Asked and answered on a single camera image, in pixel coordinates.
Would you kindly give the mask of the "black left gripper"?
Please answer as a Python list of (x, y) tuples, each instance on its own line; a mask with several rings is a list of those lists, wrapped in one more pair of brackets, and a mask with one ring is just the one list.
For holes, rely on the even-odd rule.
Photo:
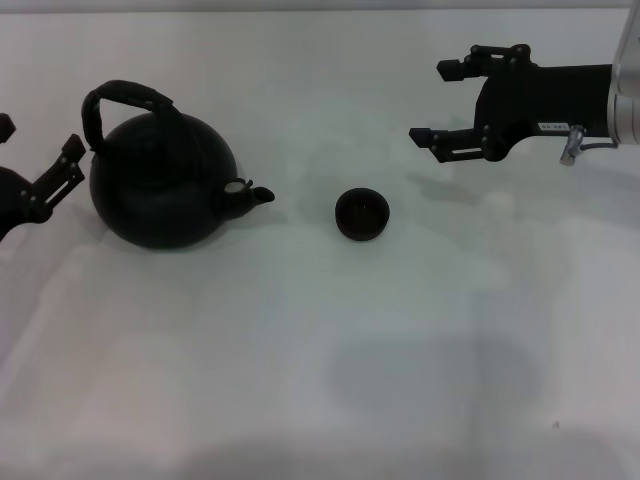
[[(0, 143), (6, 143), (16, 131), (11, 117), (0, 114)], [(72, 134), (54, 164), (34, 182), (14, 170), (1, 168), (1, 239), (23, 224), (48, 221), (54, 208), (84, 179), (79, 162), (86, 148)]]

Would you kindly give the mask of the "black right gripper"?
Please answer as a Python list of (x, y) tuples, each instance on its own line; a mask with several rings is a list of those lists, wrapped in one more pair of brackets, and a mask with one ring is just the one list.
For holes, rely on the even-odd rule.
[(462, 60), (437, 64), (445, 82), (487, 77), (476, 102), (474, 129), (411, 128), (409, 137), (439, 163), (498, 162), (524, 139), (561, 136), (561, 124), (606, 138), (611, 70), (609, 65), (540, 67), (531, 62), (526, 44), (474, 45)]

